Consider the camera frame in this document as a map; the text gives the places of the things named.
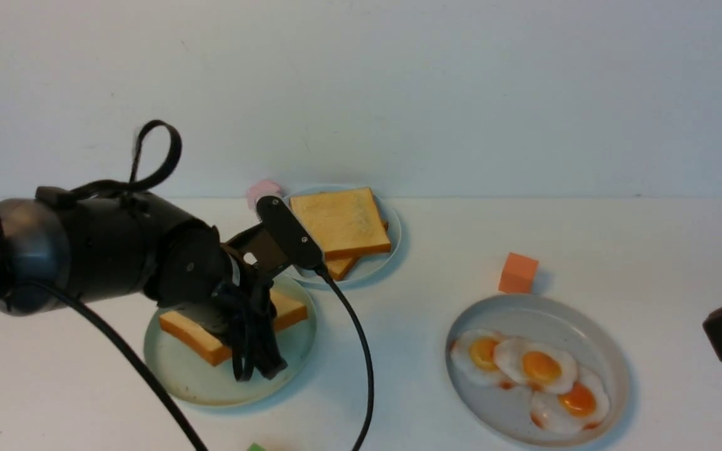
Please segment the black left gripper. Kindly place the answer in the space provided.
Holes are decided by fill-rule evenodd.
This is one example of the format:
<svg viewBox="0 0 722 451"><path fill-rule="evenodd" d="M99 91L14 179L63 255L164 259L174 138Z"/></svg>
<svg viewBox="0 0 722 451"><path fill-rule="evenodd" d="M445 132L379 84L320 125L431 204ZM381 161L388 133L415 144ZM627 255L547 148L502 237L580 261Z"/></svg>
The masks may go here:
<svg viewBox="0 0 722 451"><path fill-rule="evenodd" d="M228 334L233 376L251 380L254 367L272 380L288 363L275 331L271 279L243 254L224 246L216 228L190 229L170 242L145 285L160 309L172 309L210 334Z"/></svg>

